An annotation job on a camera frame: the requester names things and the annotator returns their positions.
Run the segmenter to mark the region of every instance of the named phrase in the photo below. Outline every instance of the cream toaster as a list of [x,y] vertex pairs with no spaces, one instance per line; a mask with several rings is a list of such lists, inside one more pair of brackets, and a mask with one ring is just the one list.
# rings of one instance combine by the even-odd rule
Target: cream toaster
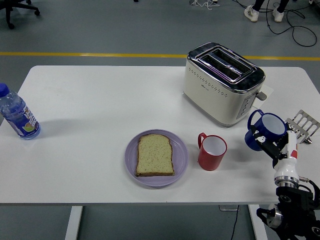
[[187,55],[183,92],[223,126],[232,126],[249,113],[266,76],[256,65],[214,42]]

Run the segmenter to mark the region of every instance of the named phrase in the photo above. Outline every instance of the toast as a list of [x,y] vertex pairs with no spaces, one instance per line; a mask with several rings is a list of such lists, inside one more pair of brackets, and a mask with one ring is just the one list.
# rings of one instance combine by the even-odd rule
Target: toast
[[139,138],[135,175],[137,177],[174,176],[170,139],[161,134]]

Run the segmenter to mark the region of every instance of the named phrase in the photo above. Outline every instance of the blue cup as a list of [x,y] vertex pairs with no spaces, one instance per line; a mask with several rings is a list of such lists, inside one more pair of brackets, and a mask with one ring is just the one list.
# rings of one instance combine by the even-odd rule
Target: blue cup
[[252,125],[252,118],[256,113],[259,113],[261,117],[255,122],[255,128],[270,142],[277,142],[287,132],[287,125],[277,115],[267,112],[264,113],[260,109],[251,113],[248,119],[248,132],[244,136],[244,141],[249,148],[255,151],[262,151],[261,147],[257,144],[254,135],[251,132],[250,126]]

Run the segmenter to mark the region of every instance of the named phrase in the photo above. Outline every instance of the red mug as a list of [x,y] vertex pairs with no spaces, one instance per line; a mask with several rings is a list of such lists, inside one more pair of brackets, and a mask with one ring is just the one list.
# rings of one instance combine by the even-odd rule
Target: red mug
[[207,171],[216,170],[227,151],[226,141],[220,136],[207,136],[202,132],[198,136],[198,145],[200,149],[199,165]]

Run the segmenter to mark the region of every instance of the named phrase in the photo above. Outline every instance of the chair base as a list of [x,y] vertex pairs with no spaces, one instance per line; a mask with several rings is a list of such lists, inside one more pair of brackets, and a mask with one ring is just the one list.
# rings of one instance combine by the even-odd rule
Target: chair base
[[26,0],[26,3],[28,5],[20,3],[22,0],[4,0],[0,2],[0,9],[5,9],[5,17],[6,17],[6,23],[8,24],[8,27],[10,29],[14,29],[15,26],[10,22],[10,14],[11,11],[13,11],[13,8],[20,8],[20,9],[30,9],[35,10],[34,14],[36,16],[40,15],[40,11],[35,6],[29,6],[31,4],[31,0]]

